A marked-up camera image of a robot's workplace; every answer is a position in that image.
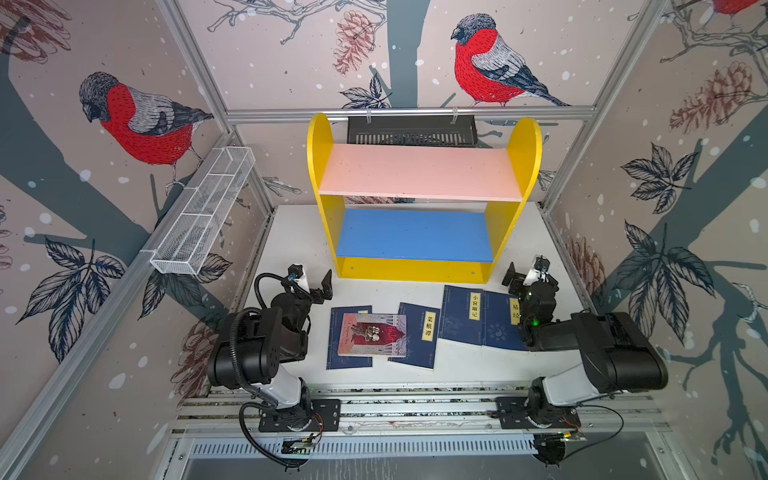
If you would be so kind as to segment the red illustrated book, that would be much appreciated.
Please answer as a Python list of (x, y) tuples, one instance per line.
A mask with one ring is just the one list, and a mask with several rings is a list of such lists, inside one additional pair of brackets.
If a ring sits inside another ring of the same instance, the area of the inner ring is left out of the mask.
[(346, 313), (343, 316), (339, 356), (405, 358), (407, 319), (401, 314)]

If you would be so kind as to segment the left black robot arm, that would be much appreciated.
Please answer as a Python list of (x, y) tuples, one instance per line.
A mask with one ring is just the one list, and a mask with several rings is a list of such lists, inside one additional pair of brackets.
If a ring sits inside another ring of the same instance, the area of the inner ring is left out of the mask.
[(257, 305), (228, 315), (207, 363), (211, 385), (243, 390), (251, 400), (241, 408), (260, 413), (261, 432), (320, 431), (322, 414), (306, 382), (285, 365), (306, 358), (312, 323), (310, 310), (333, 299), (332, 272), (318, 288), (305, 288), (303, 267), (288, 273), (260, 273), (254, 278)]

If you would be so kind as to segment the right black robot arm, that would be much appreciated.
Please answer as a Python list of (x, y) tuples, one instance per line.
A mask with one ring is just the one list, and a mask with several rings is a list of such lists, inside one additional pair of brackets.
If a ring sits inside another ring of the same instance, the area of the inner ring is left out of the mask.
[(664, 389), (665, 363), (629, 314), (586, 310), (565, 321), (554, 318), (559, 283), (549, 266), (546, 257), (537, 256), (527, 274), (508, 267), (502, 285), (518, 301), (513, 325), (529, 350), (574, 350), (581, 363), (532, 382), (523, 407), (527, 418), (545, 427), (585, 401)]

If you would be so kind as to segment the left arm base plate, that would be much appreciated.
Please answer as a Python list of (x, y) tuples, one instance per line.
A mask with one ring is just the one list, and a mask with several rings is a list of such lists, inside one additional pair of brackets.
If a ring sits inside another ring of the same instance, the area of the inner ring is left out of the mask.
[(267, 412), (261, 415), (260, 433), (336, 432), (339, 428), (341, 401), (317, 399)]

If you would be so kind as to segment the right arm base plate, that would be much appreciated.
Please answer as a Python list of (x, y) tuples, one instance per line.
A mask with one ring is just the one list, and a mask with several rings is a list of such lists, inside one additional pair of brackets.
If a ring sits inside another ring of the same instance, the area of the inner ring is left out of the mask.
[(579, 430), (581, 421), (573, 407), (559, 407), (545, 400), (534, 402), (528, 397), (507, 396), (495, 399), (496, 411), (502, 429), (557, 429)]

